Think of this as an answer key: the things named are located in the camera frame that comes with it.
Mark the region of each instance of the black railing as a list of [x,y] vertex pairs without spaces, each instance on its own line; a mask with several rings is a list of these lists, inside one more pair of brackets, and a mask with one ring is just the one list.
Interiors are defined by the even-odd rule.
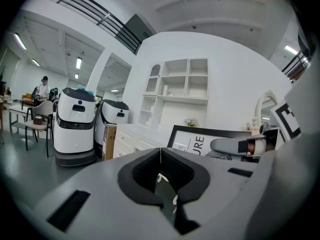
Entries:
[[305,71],[308,66],[307,58],[302,54],[301,51],[285,66],[282,72],[290,79],[291,83],[294,83],[299,79],[301,74]]
[[141,41],[116,16],[93,0],[53,0],[89,19],[91,22],[120,39],[134,54],[137,53]]

